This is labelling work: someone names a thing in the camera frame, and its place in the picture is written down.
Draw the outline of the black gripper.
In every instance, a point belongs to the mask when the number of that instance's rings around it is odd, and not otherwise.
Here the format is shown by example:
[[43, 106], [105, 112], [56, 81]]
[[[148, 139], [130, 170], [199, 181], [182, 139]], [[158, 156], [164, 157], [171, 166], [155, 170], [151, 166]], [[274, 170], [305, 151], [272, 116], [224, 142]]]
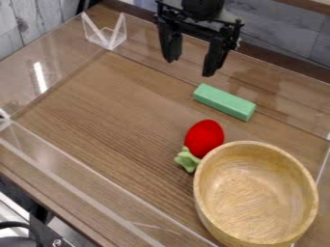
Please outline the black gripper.
[[224, 0], [155, 0], [155, 2], [158, 4], [156, 17], [170, 22], [158, 24], [166, 61], [172, 63], [182, 55], [182, 33], [210, 41], [202, 76], [212, 76], [223, 66], [228, 47], [231, 50], [239, 47], [243, 20], [227, 11]]

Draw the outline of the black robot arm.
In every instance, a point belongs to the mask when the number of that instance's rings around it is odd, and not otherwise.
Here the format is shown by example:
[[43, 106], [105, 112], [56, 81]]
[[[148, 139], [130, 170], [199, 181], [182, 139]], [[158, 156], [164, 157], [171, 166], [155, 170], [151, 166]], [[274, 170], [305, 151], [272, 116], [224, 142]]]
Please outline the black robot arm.
[[210, 77], [224, 65], [228, 53], [238, 49], [244, 23], [226, 11], [224, 0], [155, 0], [155, 21], [163, 57], [168, 63], [182, 55], [183, 35], [208, 42], [202, 76]]

